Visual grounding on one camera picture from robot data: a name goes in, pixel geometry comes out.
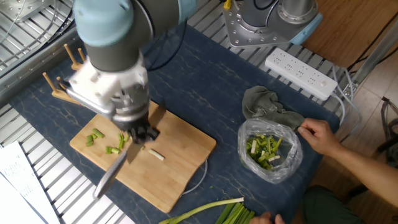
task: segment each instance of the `clear plastic bag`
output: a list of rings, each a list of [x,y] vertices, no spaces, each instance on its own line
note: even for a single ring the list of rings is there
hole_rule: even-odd
[[[275,160],[277,164],[274,164],[275,166],[272,170],[262,168],[251,158],[246,150],[246,141],[257,134],[273,135],[276,140],[283,138],[282,144],[277,151],[280,159]],[[297,135],[290,127],[272,121],[263,119],[246,120],[239,128],[238,144],[238,153],[242,163],[259,177],[272,184],[281,183],[290,177],[303,160],[303,151]]]

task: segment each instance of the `power outlet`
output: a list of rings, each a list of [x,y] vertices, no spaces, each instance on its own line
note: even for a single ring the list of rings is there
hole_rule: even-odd
[[[276,48],[266,59],[266,67],[292,83],[325,101],[337,87],[337,82],[313,67]]]

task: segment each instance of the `blue tablecloth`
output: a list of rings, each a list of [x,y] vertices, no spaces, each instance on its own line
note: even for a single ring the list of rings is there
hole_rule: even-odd
[[[52,80],[73,73],[70,61],[48,74]],[[199,188],[184,195],[170,214],[164,214],[132,190],[115,182],[106,195],[135,223],[158,223],[197,206],[245,196],[245,205],[257,214],[280,213],[288,222],[316,171],[321,155],[300,136],[304,159],[296,173],[281,184],[270,184],[245,169],[237,153],[238,128],[245,121],[242,98],[246,89],[262,85],[277,93],[287,110],[305,117],[324,119],[333,131],[338,117],[266,72],[256,68],[195,29],[188,27],[177,56],[164,68],[149,74],[150,94],[155,102],[165,99],[167,109],[217,141],[209,157],[208,174]],[[95,115],[87,109],[58,100],[44,78],[15,96],[10,104],[74,166],[97,184],[104,171],[69,146],[70,140]],[[203,174],[203,166],[188,188]],[[223,207],[201,212],[189,223],[214,223]]]

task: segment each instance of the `person's arm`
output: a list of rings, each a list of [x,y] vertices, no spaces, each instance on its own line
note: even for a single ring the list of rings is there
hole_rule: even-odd
[[[320,154],[330,156],[353,173],[370,191],[398,207],[398,170],[342,146],[326,121],[307,118],[299,133]]]

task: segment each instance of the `wooden cutting board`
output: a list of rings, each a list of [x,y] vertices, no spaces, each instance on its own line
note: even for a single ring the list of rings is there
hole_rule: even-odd
[[[157,104],[151,102],[149,116]],[[105,137],[94,140],[86,147],[86,136],[96,128]],[[157,126],[160,135],[156,141],[148,142],[129,164],[123,165],[117,179],[153,204],[159,210],[169,213],[188,181],[210,155],[216,141],[207,134],[167,111]],[[106,146],[119,146],[120,130],[108,119],[96,115],[71,141],[72,148],[80,152],[100,168],[107,170],[118,158],[117,154],[105,154]],[[129,140],[123,149],[132,143]],[[154,149],[165,157],[159,160],[148,152]]]

